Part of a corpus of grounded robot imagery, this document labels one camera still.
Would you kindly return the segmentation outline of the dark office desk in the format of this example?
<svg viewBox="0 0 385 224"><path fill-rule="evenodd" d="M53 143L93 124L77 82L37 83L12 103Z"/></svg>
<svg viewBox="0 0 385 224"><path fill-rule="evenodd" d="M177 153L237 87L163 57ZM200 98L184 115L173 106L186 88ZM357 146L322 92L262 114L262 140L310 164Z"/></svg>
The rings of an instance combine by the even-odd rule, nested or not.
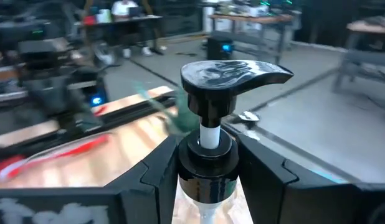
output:
<svg viewBox="0 0 385 224"><path fill-rule="evenodd" d="M74 26L78 28L82 28L84 30L92 30L92 29L104 29L105 27L115 27L119 26L120 24L131 24L131 23L149 23L151 24L151 30L153 35L153 46L151 50L158 54L163 55L162 50L158 46L158 35L156 34L156 28L160 25L160 20L162 19L162 16L155 16L155 15L147 15L147 16L140 16L140 17L132 17L132 18L126 18L126 19L112 19L110 22L94 22L94 23L85 23L82 22L74 22Z"/></svg>

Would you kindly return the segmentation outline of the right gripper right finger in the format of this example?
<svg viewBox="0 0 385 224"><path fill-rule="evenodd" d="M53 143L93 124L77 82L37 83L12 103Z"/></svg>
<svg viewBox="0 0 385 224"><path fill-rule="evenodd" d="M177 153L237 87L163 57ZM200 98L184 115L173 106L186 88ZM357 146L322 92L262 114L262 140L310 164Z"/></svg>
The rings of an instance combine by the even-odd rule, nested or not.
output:
<svg viewBox="0 0 385 224"><path fill-rule="evenodd" d="M338 184L252 138L237 143L254 224L385 224L385 184Z"/></svg>

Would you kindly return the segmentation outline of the red dish brush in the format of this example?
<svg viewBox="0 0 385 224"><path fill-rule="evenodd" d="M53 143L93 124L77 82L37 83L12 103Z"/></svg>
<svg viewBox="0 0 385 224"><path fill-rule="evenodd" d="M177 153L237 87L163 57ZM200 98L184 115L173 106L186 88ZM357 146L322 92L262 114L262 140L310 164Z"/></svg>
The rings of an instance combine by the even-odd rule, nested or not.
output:
<svg viewBox="0 0 385 224"><path fill-rule="evenodd" d="M82 143L78 143L76 146L67 145L64 147L54 147L35 153L29 157L16 155L4 159L0 161L0 182L13 179L25 169L41 164L42 162L85 153L95 147L105 144L108 142L109 138L109 134L99 134L93 138L81 140Z"/></svg>

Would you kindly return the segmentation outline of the clear pump bottle black top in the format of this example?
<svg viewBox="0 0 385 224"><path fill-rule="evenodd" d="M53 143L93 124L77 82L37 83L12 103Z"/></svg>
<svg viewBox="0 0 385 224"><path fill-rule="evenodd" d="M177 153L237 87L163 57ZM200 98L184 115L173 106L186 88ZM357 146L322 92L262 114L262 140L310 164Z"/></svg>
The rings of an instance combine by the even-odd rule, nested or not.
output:
<svg viewBox="0 0 385 224"><path fill-rule="evenodd" d="M256 60L205 60L181 68L188 108L199 116L199 129L178 145L179 183L199 209L199 224L214 224L217 207L237 183L238 147L221 129L221 119L234 112L237 95L291 77L286 68Z"/></svg>

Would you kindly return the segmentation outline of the black computer with blue light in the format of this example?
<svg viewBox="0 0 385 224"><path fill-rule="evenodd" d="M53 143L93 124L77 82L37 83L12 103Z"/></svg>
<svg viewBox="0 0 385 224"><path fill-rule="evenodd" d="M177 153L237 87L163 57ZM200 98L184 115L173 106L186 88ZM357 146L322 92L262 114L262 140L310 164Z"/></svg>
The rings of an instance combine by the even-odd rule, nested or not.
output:
<svg viewBox="0 0 385 224"><path fill-rule="evenodd" d="M208 60L230 60L234 50L234 41L230 38L210 36L207 39Z"/></svg>

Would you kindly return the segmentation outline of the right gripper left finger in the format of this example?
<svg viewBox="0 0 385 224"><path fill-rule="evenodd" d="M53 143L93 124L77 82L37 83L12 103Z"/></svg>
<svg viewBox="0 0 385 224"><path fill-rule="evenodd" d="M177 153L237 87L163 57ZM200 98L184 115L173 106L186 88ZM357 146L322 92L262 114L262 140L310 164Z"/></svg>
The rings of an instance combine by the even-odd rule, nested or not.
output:
<svg viewBox="0 0 385 224"><path fill-rule="evenodd" d="M176 138L104 187L0 190L0 224L171 224Z"/></svg>

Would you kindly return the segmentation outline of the snake plant in white pot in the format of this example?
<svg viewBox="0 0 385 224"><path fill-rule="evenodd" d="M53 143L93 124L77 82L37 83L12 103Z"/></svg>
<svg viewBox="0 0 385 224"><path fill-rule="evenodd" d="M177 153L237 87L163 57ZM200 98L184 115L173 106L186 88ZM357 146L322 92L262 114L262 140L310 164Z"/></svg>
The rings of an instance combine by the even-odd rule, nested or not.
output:
<svg viewBox="0 0 385 224"><path fill-rule="evenodd" d="M176 115L170 113L160 102L150 97L148 91L140 83L136 82L134 88L154 109L165 115L164 118L158 118L164 123L164 130L168 134L183 138L192 131L199 129L199 116L189 110L188 94L181 87L177 87L174 91L175 106L177 108Z"/></svg>

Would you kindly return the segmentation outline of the person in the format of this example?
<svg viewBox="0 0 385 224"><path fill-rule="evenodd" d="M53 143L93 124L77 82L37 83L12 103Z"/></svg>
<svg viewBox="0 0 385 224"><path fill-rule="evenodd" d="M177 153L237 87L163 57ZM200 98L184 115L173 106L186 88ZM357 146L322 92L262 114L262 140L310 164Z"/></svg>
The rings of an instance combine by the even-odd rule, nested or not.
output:
<svg viewBox="0 0 385 224"><path fill-rule="evenodd" d="M112 16L115 20L129 19L136 14L139 5L134 0L117 0L112 6ZM122 54L124 58L131 57L131 46L133 45L132 34L138 35L138 40L141 42L141 53L145 56L152 56L152 51L147 43L148 22L131 22L129 24L120 24L117 27L118 40L123 46Z"/></svg>

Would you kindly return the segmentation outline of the wooden workbench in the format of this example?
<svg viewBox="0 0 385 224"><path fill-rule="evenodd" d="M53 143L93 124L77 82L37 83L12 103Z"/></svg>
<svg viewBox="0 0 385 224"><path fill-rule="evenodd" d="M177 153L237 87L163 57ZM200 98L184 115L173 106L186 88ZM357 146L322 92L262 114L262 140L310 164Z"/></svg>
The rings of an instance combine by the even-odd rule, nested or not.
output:
<svg viewBox="0 0 385 224"><path fill-rule="evenodd" d="M284 37L286 26L288 23L293 21L293 16L289 14L279 14L276 16L262 16L262 17L249 17L241 15L226 15L226 14L212 14L209 16L212 21L212 31L210 36L225 37L236 42L242 42L244 44L254 45L254 48L247 47L236 47L236 51L249 54L260 58L262 55L269 55L275 59L275 63L278 65L282 58L284 49ZM216 30L216 19L227 19L232 21L232 32L225 32ZM240 35L235 31L236 22L253 22L261 24L258 36L251 35ZM276 24L280 32L277 46L272 50L268 51L264 49L264 32L271 24Z"/></svg>
<svg viewBox="0 0 385 224"><path fill-rule="evenodd" d="M346 52L341 58L341 63L337 69L337 75L335 82L333 83L333 92L341 90L341 84L344 77L349 77L350 80L354 80L356 77L364 78L367 80L374 80L377 82L385 83L385 77L377 75L375 72L366 72L358 70L357 72L350 71L349 65L356 63L370 63L385 67L385 53L384 52L367 52L362 50L356 50L357 43L363 34L385 34L385 27L381 25L371 25L367 22L354 21L347 25L347 29L350 31L349 38L346 43Z"/></svg>

